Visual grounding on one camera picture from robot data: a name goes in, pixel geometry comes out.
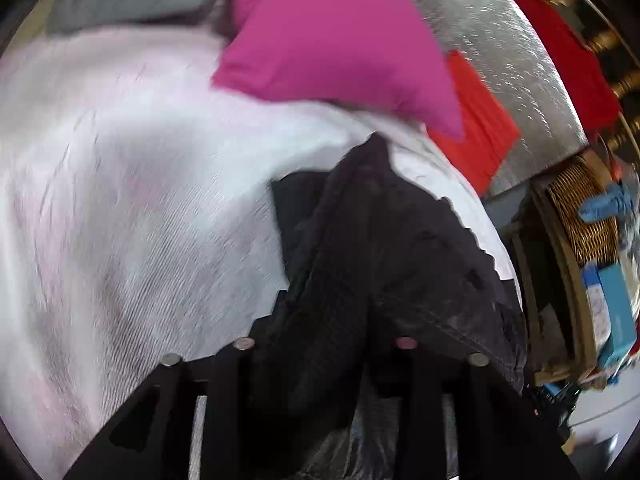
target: laundry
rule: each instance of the laundry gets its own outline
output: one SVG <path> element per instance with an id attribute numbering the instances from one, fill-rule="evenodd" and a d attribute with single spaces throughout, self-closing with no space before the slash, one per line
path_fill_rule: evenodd
<path id="1" fill-rule="evenodd" d="M 634 203 L 625 187 L 613 182 L 607 186 L 607 192 L 590 196 L 582 202 L 578 215 L 583 222 L 599 222 L 610 216 L 633 211 Z"/>
<path id="2" fill-rule="evenodd" d="M 382 137 L 330 173 L 293 173 L 271 189 L 290 280 L 274 316 L 287 319 L 292 339 L 278 342 L 270 362 L 280 370 L 274 397 L 283 418 L 321 402 L 380 326 L 448 358 L 482 352 L 521 390 L 526 329 L 513 282 L 500 280 L 448 200 L 393 172 Z M 309 344 L 287 351 L 297 333 Z M 363 388 L 354 425 L 314 446 L 300 478 L 393 476 L 399 405 Z"/>
<path id="3" fill-rule="evenodd" d="M 210 355 L 270 312 L 287 281 L 269 182 L 328 171 L 372 131 L 398 175 L 448 197 L 500 278 L 516 276 L 478 196 L 418 128 L 210 90 L 224 44 L 185 27 L 103 28 L 2 58 L 0 417 L 44 480 L 164 353 Z M 30 283 L 46 295 L 27 297 Z"/>
<path id="4" fill-rule="evenodd" d="M 465 138 L 451 139 L 434 128 L 429 128 L 428 134 L 482 196 L 520 138 L 520 130 L 457 50 L 447 55 L 447 67 L 460 102 Z"/>

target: clothing pile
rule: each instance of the clothing pile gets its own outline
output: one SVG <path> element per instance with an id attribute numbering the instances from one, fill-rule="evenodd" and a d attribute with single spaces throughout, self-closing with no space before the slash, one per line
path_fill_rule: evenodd
<path id="1" fill-rule="evenodd" d="M 57 35 L 2 59 L 0 416 L 44 480 L 161 355 L 215 353 L 276 296 L 307 329 L 326 314 L 329 348 L 282 362 L 294 412 L 369 319 L 523 387 L 520 291 L 477 195 L 520 131 L 469 59 L 411 0 L 229 0 L 228 44 L 163 23 L 215 1 L 58 0 Z M 392 476 L 398 404 L 358 402 L 302 478 Z"/>

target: metal bolt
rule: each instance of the metal bolt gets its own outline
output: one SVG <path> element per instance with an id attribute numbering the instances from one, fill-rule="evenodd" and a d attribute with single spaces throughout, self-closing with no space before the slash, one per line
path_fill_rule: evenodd
<path id="1" fill-rule="evenodd" d="M 255 341 L 250 337 L 239 337 L 232 345 L 236 350 L 250 350 L 254 347 Z"/>
<path id="2" fill-rule="evenodd" d="M 182 357 L 178 354 L 164 354 L 162 359 L 160 359 L 160 364 L 162 366 L 175 366 L 180 361 L 182 361 Z"/>
<path id="3" fill-rule="evenodd" d="M 467 360 L 469 361 L 470 365 L 476 366 L 478 368 L 487 366 L 489 364 L 489 358 L 481 353 L 469 354 Z"/>

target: black jacket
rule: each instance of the black jacket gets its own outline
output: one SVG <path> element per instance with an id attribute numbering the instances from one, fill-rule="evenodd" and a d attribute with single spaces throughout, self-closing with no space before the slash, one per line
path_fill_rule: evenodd
<path id="1" fill-rule="evenodd" d="M 272 191 L 290 288 L 276 302 L 270 345 L 256 352 L 264 373 L 254 407 L 268 413 L 265 426 L 289 421 L 292 474 L 393 476 L 399 404 L 375 394 L 363 369 L 381 333 L 457 361 L 482 352 L 521 390 L 526 329 L 513 284 L 501 282 L 446 199 L 392 171 L 380 136 L 330 173 L 290 174 Z M 260 446 L 265 457 L 278 454 Z"/>

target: blue box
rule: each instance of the blue box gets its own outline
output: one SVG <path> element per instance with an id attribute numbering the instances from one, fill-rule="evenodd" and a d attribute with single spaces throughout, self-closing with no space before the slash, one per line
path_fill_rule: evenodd
<path id="1" fill-rule="evenodd" d="M 598 366 L 608 368 L 617 364 L 631 350 L 636 342 L 636 324 L 620 264 L 599 270 L 598 276 L 611 320 L 611 336 L 598 356 Z"/>

